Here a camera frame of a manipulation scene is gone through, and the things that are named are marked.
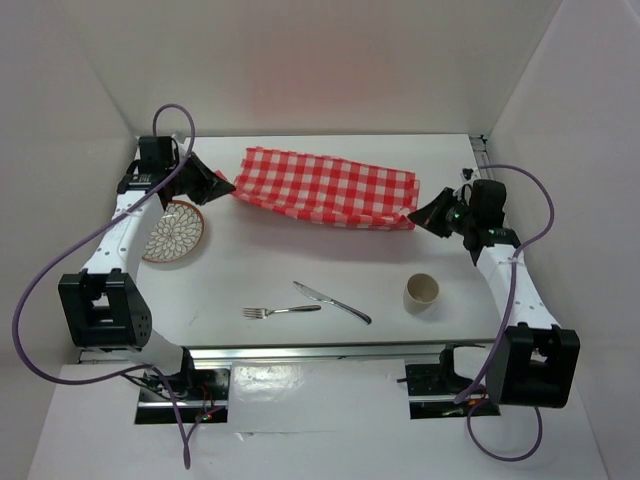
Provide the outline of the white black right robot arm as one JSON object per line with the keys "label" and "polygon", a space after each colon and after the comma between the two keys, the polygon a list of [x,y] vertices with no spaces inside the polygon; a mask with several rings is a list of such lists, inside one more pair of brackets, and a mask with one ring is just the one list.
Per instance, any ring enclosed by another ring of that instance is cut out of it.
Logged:
{"label": "white black right robot arm", "polygon": [[472,383],[456,399],[484,388],[496,404],[538,408],[566,405],[580,340],[544,305],[523,259],[525,243],[504,225],[506,187],[475,180],[449,187],[409,220],[440,237],[458,234],[486,280],[502,321],[494,345]]}

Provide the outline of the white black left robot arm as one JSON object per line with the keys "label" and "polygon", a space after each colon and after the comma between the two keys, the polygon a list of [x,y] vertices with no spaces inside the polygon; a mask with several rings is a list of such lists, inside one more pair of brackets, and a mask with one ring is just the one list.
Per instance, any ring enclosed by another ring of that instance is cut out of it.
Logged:
{"label": "white black left robot arm", "polygon": [[136,278],[151,233],[174,197],[204,205],[234,189],[176,139],[139,138],[138,155],[117,186],[115,225],[83,268],[58,283],[73,343],[158,368],[163,389],[176,399],[193,394],[198,376],[191,355],[153,329]]}

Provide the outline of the red white checkered cloth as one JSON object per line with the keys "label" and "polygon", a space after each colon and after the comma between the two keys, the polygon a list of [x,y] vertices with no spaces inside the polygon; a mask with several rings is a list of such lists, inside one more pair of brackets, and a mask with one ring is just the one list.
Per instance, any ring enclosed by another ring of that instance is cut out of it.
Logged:
{"label": "red white checkered cloth", "polygon": [[410,171],[339,157],[254,147],[233,196],[296,220],[332,227],[412,230],[420,181]]}

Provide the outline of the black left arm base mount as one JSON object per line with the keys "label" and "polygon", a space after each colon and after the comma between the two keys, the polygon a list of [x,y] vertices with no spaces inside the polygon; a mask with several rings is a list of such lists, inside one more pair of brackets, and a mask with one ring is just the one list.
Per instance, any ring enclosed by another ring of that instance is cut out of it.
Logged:
{"label": "black left arm base mount", "polygon": [[[226,423],[231,377],[229,362],[198,365],[192,361],[180,373],[169,375],[181,420],[187,426]],[[137,425],[176,423],[169,392],[154,372],[127,373],[123,379],[138,389]]]}

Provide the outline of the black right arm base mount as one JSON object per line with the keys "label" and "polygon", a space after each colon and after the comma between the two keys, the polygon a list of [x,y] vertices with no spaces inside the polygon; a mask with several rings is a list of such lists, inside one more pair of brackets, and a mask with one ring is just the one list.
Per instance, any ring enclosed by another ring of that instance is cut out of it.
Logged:
{"label": "black right arm base mount", "polygon": [[464,344],[446,344],[436,363],[410,363],[396,380],[407,387],[411,420],[463,418],[476,407],[478,416],[499,416],[500,409],[488,400],[486,390],[477,390],[468,400],[455,404],[453,398],[472,383],[470,373],[458,374],[454,354]]}

